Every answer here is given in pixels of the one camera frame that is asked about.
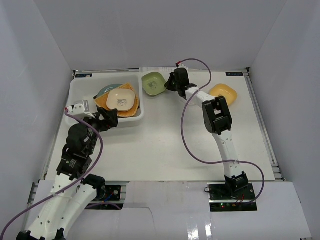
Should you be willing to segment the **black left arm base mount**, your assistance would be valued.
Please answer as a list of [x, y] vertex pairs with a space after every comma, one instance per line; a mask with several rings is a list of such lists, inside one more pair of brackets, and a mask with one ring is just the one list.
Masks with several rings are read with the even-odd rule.
[[86, 210], [122, 210], [121, 185], [104, 185], [97, 191], [96, 198], [91, 201]]

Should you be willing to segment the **yellow square panda dish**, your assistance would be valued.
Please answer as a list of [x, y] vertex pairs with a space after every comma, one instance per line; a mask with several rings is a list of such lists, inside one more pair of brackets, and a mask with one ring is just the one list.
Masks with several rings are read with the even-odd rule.
[[224, 97], [228, 106], [231, 106], [238, 98], [238, 93], [233, 88], [222, 83], [215, 85], [209, 91], [209, 95], [213, 97]]

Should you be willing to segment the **cream square panda dish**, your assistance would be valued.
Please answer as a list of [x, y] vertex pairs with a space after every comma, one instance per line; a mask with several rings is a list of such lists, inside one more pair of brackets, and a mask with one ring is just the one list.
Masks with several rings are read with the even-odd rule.
[[108, 93], [106, 106], [119, 112], [128, 112], [134, 106], [135, 93], [131, 89], [115, 88]]

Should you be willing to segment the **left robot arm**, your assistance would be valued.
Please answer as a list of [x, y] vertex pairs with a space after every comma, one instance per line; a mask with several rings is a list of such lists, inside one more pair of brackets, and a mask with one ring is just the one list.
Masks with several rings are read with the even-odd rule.
[[91, 156], [103, 143], [100, 133], [118, 126], [118, 111], [99, 107], [96, 113], [77, 113], [73, 105], [65, 115], [77, 123], [68, 130], [49, 196], [35, 204], [42, 209], [18, 240], [65, 240], [89, 203], [105, 196], [105, 179], [90, 173], [98, 163]]

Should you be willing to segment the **teal round plate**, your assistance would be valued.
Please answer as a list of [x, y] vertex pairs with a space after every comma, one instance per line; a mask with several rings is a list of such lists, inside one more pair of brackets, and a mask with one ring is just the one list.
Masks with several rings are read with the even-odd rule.
[[120, 87], [121, 86], [121, 84], [110, 84], [110, 85], [107, 85], [107, 86], [105, 86], [104, 88], [102, 88], [99, 92], [98, 92], [98, 94], [96, 95], [96, 97], [97, 98], [99, 98], [100, 96], [102, 96], [102, 95], [104, 95], [105, 93], [107, 93], [107, 92], [109, 92], [109, 91], [111, 91], [111, 90], [113, 90], [113, 89], [116, 89], [116, 88], [118, 88], [118, 87]]

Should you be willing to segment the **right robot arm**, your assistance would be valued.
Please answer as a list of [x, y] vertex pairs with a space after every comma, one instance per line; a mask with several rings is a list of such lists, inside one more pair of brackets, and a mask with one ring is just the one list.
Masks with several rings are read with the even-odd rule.
[[171, 72], [164, 86], [168, 91], [178, 92], [178, 95], [186, 100], [186, 106], [194, 102], [201, 108], [204, 126], [212, 134], [219, 149], [221, 161], [216, 164], [223, 164], [226, 195], [233, 200], [238, 199], [249, 185], [249, 180], [240, 166], [233, 143], [233, 120], [227, 100], [223, 96], [212, 96], [190, 83], [188, 71], [183, 67]]

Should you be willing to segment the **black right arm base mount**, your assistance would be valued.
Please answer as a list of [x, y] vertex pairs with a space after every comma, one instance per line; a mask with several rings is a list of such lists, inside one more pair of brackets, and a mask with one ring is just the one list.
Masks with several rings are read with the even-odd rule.
[[204, 188], [208, 194], [210, 211], [224, 212], [256, 212], [258, 210], [253, 185], [250, 183], [239, 192], [230, 193], [222, 183], [208, 184]]

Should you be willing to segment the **green square panda dish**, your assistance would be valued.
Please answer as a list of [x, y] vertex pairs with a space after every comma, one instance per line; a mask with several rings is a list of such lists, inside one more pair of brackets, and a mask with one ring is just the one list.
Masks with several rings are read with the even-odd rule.
[[157, 96], [166, 91], [166, 80], [159, 72], [150, 72], [141, 78], [142, 88], [149, 96]]

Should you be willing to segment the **clear glass plate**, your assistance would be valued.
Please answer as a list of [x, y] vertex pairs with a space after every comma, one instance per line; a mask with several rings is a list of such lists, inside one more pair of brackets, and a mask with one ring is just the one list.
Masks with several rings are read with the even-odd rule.
[[180, 101], [185, 105], [185, 106], [195, 106], [196, 104], [192, 101], [188, 101], [187, 99], [184, 99], [183, 97], [180, 98]]

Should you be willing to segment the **white plastic bin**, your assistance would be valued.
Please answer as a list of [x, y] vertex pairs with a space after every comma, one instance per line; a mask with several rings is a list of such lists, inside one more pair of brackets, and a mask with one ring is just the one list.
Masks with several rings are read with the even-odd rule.
[[141, 76], [138, 72], [95, 72], [87, 76], [85, 73], [77, 73], [70, 83], [69, 96], [67, 105], [73, 105], [75, 102], [87, 100], [91, 113], [97, 111], [94, 97], [98, 95], [103, 88], [114, 84], [132, 85], [134, 92], [138, 97], [139, 108], [137, 113], [132, 117], [124, 117], [118, 119], [119, 128], [138, 126], [145, 115], [143, 87]]

